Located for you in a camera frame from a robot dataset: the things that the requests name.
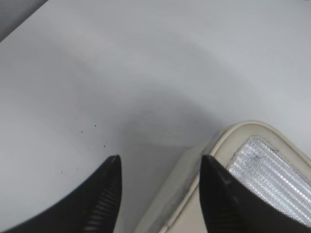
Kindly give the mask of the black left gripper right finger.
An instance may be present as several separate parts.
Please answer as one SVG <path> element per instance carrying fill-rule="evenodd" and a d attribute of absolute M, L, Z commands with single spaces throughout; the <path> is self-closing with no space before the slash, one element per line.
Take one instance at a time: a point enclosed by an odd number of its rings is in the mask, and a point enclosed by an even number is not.
<path fill-rule="evenodd" d="M 307 233 L 309 228 L 278 211 L 234 178 L 214 157 L 204 155 L 199 199 L 209 233 Z"/>

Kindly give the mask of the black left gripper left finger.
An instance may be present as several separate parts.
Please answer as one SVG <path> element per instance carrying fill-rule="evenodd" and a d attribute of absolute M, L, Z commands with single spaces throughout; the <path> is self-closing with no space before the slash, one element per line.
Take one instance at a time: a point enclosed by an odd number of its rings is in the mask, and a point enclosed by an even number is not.
<path fill-rule="evenodd" d="M 83 183 L 8 233 L 112 233 L 121 205 L 121 158 L 109 156 Z"/>

